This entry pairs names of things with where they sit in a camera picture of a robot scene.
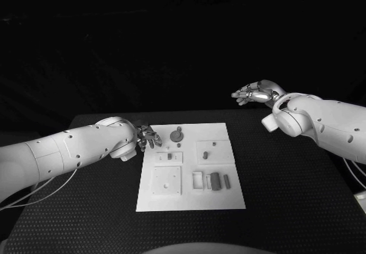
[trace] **dark curtain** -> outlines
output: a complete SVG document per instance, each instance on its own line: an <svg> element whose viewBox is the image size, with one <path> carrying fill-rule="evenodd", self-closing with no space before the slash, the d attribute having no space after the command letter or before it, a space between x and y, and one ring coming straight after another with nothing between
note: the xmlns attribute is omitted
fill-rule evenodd
<svg viewBox="0 0 366 254"><path fill-rule="evenodd" d="M288 92L364 104L361 6L93 7L1 14L1 131L49 135L77 114L265 107L239 107L230 98L260 79Z"/></svg>

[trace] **table surface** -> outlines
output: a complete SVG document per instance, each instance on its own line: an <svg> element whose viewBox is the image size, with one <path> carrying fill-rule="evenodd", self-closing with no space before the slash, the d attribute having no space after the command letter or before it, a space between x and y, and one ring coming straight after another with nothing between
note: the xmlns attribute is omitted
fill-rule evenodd
<svg viewBox="0 0 366 254"><path fill-rule="evenodd" d="M5 253L141 253L184 242L275 253L366 253L366 215L321 148L260 124L270 109L79 115L70 129L109 116L149 124L224 122L246 210L135 212L142 153L106 157L24 208ZM30 201L47 195L59 176Z"/></svg>

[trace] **robotic hand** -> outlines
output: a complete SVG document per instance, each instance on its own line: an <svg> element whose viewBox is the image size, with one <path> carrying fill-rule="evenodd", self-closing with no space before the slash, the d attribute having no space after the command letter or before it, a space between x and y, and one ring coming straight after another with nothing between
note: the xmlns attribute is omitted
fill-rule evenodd
<svg viewBox="0 0 366 254"><path fill-rule="evenodd" d="M285 93L268 80L247 84L230 96L239 105L255 101L272 108L272 114L262 119L269 132L279 128L292 137L304 135L322 149L366 164L364 107L315 95Z"/></svg>
<svg viewBox="0 0 366 254"><path fill-rule="evenodd" d="M126 161L135 145L161 146L147 122L109 117L95 125L0 147L0 202L18 190L98 162L108 154Z"/></svg>

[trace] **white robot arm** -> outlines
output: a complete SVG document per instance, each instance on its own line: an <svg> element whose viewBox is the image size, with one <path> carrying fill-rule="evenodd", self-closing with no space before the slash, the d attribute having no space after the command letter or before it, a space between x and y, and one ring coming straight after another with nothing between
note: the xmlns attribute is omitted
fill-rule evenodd
<svg viewBox="0 0 366 254"><path fill-rule="evenodd" d="M285 93L268 80L242 87L232 97L239 105L256 101L272 108L272 114L262 119L269 132L279 128L292 137L311 137L328 152L366 164L364 107L322 100L315 95Z"/></svg>
<svg viewBox="0 0 366 254"><path fill-rule="evenodd" d="M0 148L0 202L18 190L95 163L108 154L126 161L135 144L144 151L161 146L147 124L134 126L121 117Z"/></svg>

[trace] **cable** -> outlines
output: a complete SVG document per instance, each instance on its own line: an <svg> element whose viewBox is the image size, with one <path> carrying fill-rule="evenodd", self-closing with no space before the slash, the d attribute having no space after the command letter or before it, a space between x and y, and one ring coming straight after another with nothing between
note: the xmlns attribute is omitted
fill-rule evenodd
<svg viewBox="0 0 366 254"><path fill-rule="evenodd" d="M77 171L77 170L73 171L73 173L72 173L72 175L70 175L67 181L60 185L60 187L59 187L46 197L43 197L40 200L37 200L37 201L34 201L34 202L31 202L31 203L27 203L27 204L23 204L23 205L13 205L13 206L10 206L10 207L7 207L7 208L33 205L34 203L40 202L40 201L44 200L47 197L50 197L50 196L62 189L62 187L66 185L66 183L69 182L69 180L70 180L72 176L75 175L76 171Z"/></svg>
<svg viewBox="0 0 366 254"><path fill-rule="evenodd" d="M353 172L351 172L351 170L350 170L348 163L347 163L347 161L345 161L344 158L343 158L343 160L344 160L344 163L345 163L345 165L347 165L348 171L350 171L350 173L351 173L351 175L353 175L356 181L358 182L358 184L361 185L361 187L366 189L366 186L363 185L363 183L360 182L358 178L356 177L356 175L353 174Z"/></svg>
<svg viewBox="0 0 366 254"><path fill-rule="evenodd" d="M17 199L13 203L10 203L8 205L5 205L4 207L0 207L0 211L5 208L10 208L11 205L14 205L15 203L18 203L24 198L27 198L30 195L33 195L47 184L49 182L53 180L53 178L30 193L27 194L23 198Z"/></svg>
<svg viewBox="0 0 366 254"><path fill-rule="evenodd" d="M358 165L356 164L356 162L353 161L351 163L356 166L356 168L358 169L358 171L361 172L361 174L366 176L366 173L361 171L361 169L360 169Z"/></svg>

